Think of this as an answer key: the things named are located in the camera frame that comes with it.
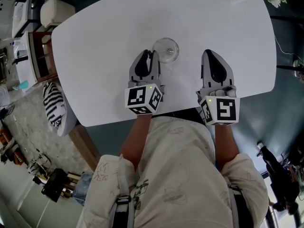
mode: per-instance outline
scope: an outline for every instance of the glass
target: glass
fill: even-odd
[[[154,43],[152,50],[158,52],[161,63],[170,63],[175,61],[180,52],[177,43],[170,38],[161,38],[157,40]]]

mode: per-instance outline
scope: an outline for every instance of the strap buckle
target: strap buckle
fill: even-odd
[[[121,196],[116,199],[117,205],[122,205],[122,204],[128,204],[131,202],[131,196],[126,195],[126,196]]]
[[[236,191],[236,192],[239,192],[240,195],[243,196],[242,194],[242,190],[238,187],[238,186],[235,186],[235,185],[229,185],[229,188],[232,189],[233,191]]]

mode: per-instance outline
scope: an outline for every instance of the beige shirt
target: beige shirt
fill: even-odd
[[[215,149],[207,128],[171,117],[152,119],[139,164],[126,163],[126,178],[135,201],[136,228],[232,228],[228,183],[242,189],[254,227],[260,227],[268,194],[263,178],[246,154],[215,167]],[[85,201],[84,225],[107,228],[109,213],[119,196],[119,157],[101,157]]]

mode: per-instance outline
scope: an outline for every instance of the backpack strap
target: backpack strap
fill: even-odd
[[[252,216],[242,194],[242,190],[234,185],[228,185],[232,210],[233,228],[253,228]]]
[[[129,186],[125,177],[125,162],[123,155],[119,157],[118,186],[120,196],[113,204],[109,216],[109,228],[133,228],[134,227],[134,200],[130,196]]]

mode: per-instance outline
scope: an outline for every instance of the marker cube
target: marker cube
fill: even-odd
[[[231,125],[238,123],[239,98],[205,96],[199,103],[206,125]]]
[[[155,113],[161,98],[162,93],[156,84],[136,86],[124,91],[125,107],[137,115]]]

